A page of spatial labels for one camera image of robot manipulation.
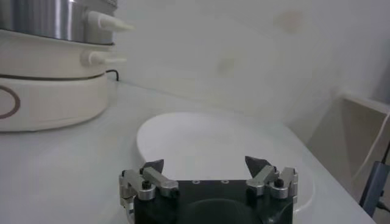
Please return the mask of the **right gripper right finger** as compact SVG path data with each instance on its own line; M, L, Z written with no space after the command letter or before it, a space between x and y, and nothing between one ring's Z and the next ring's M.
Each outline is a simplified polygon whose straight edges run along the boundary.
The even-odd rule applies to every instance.
M279 171L265 159L245 156L247 168L252 176L246 185L257 197L269 194L275 199L296 199L298 194L298 173L295 168L285 167Z

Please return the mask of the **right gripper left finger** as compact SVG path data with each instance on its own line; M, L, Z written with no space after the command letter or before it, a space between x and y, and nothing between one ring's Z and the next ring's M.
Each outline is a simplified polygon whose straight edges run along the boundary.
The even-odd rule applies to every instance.
M179 196L179 182L170 180L162 174L164 160L147 162L139 170L123 170L119 176L119 195L122 200L137 197L150 201L157 192L166 198Z

